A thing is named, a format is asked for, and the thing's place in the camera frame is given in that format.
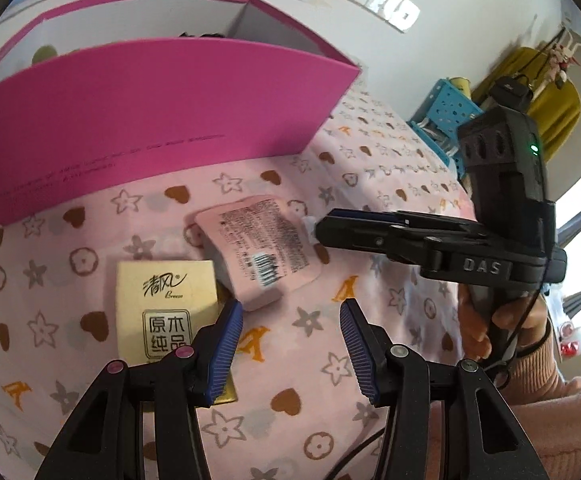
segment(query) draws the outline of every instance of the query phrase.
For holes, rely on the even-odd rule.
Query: pink bedsheet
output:
[[[8,480],[34,477],[79,397],[116,357],[116,263],[201,258],[195,213],[252,194],[282,197],[315,218],[366,206],[472,216],[437,157],[357,87],[301,155],[138,180],[0,227],[0,471]],[[198,410],[214,480],[323,478],[382,427],[385,413],[360,393],[339,331],[345,297],[428,360],[460,357],[455,284],[382,256],[318,250],[315,282],[245,315],[233,365],[239,401]],[[147,418],[149,479],[153,440]],[[343,478],[368,480],[377,450],[366,449]]]

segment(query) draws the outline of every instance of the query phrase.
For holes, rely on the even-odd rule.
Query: human hand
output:
[[[519,298],[501,306],[493,314],[493,323],[500,328],[514,330],[531,299],[531,296]],[[530,346],[541,341],[546,333],[548,315],[546,300],[544,295],[540,294],[522,325],[522,330],[517,338],[517,348]],[[475,311],[469,287],[463,283],[460,283],[458,288],[457,317],[466,357],[478,361],[490,356],[492,347],[487,336],[488,323]]]

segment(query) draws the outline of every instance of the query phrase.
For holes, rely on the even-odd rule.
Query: pink sweater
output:
[[[504,399],[526,431],[551,480],[581,480],[581,378],[557,373],[553,341],[514,365]],[[427,478],[439,478],[440,412],[431,412]]]

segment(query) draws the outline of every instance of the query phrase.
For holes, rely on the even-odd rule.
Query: blue plastic basket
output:
[[[439,93],[426,112],[426,117],[435,123],[439,130],[457,142],[457,127],[474,119],[483,111],[456,89],[448,79],[440,79],[435,89],[439,89]]]
[[[468,99],[462,92],[453,86],[448,79],[440,79],[434,86],[433,90],[426,98],[430,102],[426,110],[425,117],[436,126],[436,128],[446,135],[454,145],[458,146],[457,128],[471,119],[474,119],[483,111],[474,102]],[[440,148],[423,129],[421,129],[414,121],[410,122],[410,126],[420,136],[420,138],[432,149],[446,166],[450,164],[450,157]],[[464,174],[464,162],[461,157],[461,152],[457,151],[453,155],[455,166],[458,171],[458,176],[462,177]]]

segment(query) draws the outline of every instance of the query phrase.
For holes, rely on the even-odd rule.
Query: pink box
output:
[[[138,4],[150,3],[82,0],[41,15],[0,51],[1,224],[131,180],[306,147],[359,69],[259,0],[194,1],[198,11],[205,1],[230,4],[228,38],[178,38],[199,23],[173,23],[171,38],[153,31],[78,52],[65,46],[65,55],[8,73],[54,30],[66,43],[67,22],[53,20],[120,2],[141,20]]]

